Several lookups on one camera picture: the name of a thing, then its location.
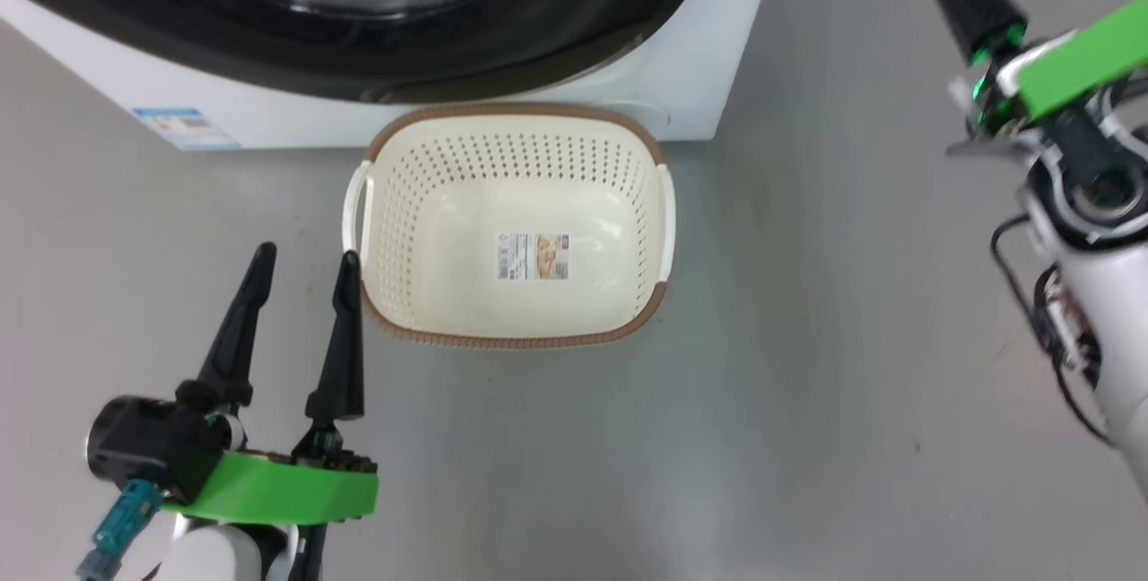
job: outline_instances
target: energy label sticker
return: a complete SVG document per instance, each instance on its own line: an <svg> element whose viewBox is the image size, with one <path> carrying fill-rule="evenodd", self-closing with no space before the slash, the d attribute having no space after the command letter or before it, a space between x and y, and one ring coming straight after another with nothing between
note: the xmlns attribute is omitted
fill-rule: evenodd
<svg viewBox="0 0 1148 581"><path fill-rule="evenodd" d="M568 280L569 256L569 234L498 234L498 279Z"/></svg>
<svg viewBox="0 0 1148 581"><path fill-rule="evenodd" d="M132 108L132 113L180 150L239 148L233 137L196 108Z"/></svg>

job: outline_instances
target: basket rim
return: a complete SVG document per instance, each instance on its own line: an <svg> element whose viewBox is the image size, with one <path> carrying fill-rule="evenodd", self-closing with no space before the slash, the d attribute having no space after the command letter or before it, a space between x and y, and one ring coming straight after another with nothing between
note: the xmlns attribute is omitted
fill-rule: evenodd
<svg viewBox="0 0 1148 581"><path fill-rule="evenodd" d="M447 117L470 117L476 115L533 115L533 116L550 116L550 117L573 117L581 119L598 119L599 122L608 122L612 124L619 124L634 133L642 140L650 156L653 158L656 166L661 166L666 164L666 158L662 155L661 147L658 145L657 140L653 139L641 124L630 119L625 115L619 115L616 113L611 113L607 110L599 110L598 108L590 108L585 106L568 106L558 103L498 103L498 104L478 104L478 106L445 106L435 108L422 108L421 110L416 110L409 113L397 119L394 119L390 124L382 129L374 140L371 141L370 147L367 147L366 155L364 160L366 162L374 163L379 155L382 153L383 147L390 141L391 137L395 137L400 131L406 129L412 124L419 122L425 122L427 119L443 119ZM366 311L377 324L385 328L390 334L405 339L408 341L414 341L418 343L428 343L434 346L449 346L455 348L473 348L480 350L540 350L540 349L551 349L551 348L574 348L579 346L595 346L600 343L612 343L614 341L620 341L627 336L637 332L639 327L651 318L653 318L654 312L658 311L658 307L661 305L661 301L666 295L666 281L658 281L653 286L653 292L650 293L650 300L646 301L645 307L642 311L637 313L633 319L628 320L622 326L614 330L592 333L592 334L579 334L573 336L545 336L535 339L515 339L515 338L489 338L489 336L466 336L458 334L447 334L437 332L426 332L417 331L405 326L401 326L395 322L387 318L386 315L379 310L373 300L371 300L370 292L366 289L366 285L359 281L359 287L363 290L363 297L366 299L367 305Z"/></svg>

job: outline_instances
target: laundry basket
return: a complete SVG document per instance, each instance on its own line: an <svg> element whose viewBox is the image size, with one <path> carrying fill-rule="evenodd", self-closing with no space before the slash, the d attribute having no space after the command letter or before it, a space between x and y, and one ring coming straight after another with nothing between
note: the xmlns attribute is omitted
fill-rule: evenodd
<svg viewBox="0 0 1148 581"><path fill-rule="evenodd" d="M653 316L674 207L661 150L631 119L564 106L434 108L372 142L347 189L343 246L362 257L366 308L400 336L584 346Z"/></svg>

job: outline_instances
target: gray floor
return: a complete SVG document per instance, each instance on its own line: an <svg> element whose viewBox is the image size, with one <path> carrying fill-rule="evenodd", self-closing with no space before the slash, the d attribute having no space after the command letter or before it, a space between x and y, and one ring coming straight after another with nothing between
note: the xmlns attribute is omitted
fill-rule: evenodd
<svg viewBox="0 0 1148 581"><path fill-rule="evenodd" d="M370 332L346 433L382 487L333 528L328 578L1142 579L1148 508L985 251L1021 171L940 155L960 63L931 1L763 1L718 139L670 152L675 276L633 339L499 355ZM1119 1L1026 5L1049 33ZM266 239L245 418L266 449L305 429L358 154L181 155L11 30L0 60L5 568L64 579L114 498L80 459L92 416L195 372Z"/></svg>

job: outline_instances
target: green mount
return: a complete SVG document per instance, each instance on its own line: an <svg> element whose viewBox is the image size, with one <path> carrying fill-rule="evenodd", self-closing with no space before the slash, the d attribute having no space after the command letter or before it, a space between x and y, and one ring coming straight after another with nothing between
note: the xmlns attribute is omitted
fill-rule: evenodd
<svg viewBox="0 0 1148 581"><path fill-rule="evenodd" d="M226 452L199 498L164 511L243 525L323 525L374 513L379 477Z"/></svg>
<svg viewBox="0 0 1148 581"><path fill-rule="evenodd" d="M1032 122L1148 65L1148 0L1135 0L1021 70L1021 101Z"/></svg>

